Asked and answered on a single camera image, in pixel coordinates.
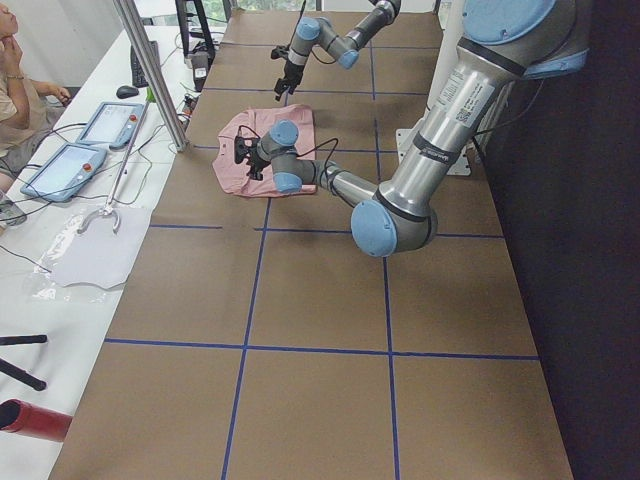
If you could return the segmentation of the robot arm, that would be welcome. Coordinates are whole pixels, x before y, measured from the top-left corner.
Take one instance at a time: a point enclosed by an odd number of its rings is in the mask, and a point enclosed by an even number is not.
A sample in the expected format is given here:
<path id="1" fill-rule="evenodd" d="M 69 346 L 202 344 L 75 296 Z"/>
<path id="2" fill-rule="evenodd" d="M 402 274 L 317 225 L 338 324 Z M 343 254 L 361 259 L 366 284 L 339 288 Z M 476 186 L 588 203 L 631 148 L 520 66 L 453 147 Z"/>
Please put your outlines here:
<path id="1" fill-rule="evenodd" d="M 391 25 L 401 11 L 401 1 L 371 1 L 372 11 L 346 35 L 339 35 L 324 17 L 300 15 L 287 45 L 278 45 L 271 51 L 271 59 L 284 59 L 284 75 L 274 86 L 275 100 L 287 92 L 293 94 L 302 81 L 304 69 L 318 46 L 335 63 L 350 69 L 359 59 L 359 51 L 383 28 Z"/>
<path id="2" fill-rule="evenodd" d="M 336 163 L 305 160 L 297 126 L 276 122 L 265 134 L 237 139 L 235 162 L 257 180 L 270 169 L 278 192 L 322 187 L 352 207 L 351 233 L 374 257 L 419 249 L 435 236 L 430 199 L 503 88 L 580 70 L 589 50 L 588 1 L 467 1 L 459 18 L 457 62 L 436 102 L 420 119 L 391 179 L 370 183 Z"/>

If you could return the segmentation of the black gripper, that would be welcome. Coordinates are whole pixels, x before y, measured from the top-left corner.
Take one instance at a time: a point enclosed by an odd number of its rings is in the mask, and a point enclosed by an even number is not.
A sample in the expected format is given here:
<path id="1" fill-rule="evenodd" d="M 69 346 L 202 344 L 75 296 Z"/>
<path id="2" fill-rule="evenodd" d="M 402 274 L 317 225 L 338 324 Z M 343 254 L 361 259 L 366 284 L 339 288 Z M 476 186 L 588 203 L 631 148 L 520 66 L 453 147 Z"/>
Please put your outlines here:
<path id="1" fill-rule="evenodd" d="M 279 78 L 274 87 L 275 99 L 280 100 L 285 93 L 294 93 L 295 83 L 300 83 L 302 78 L 303 66 L 287 60 L 284 67 L 284 78 Z"/>
<path id="2" fill-rule="evenodd" d="M 249 152 L 248 177 L 254 181 L 262 181 L 264 178 L 263 170 L 271 165 L 270 156 L 260 144 L 252 146 Z"/>

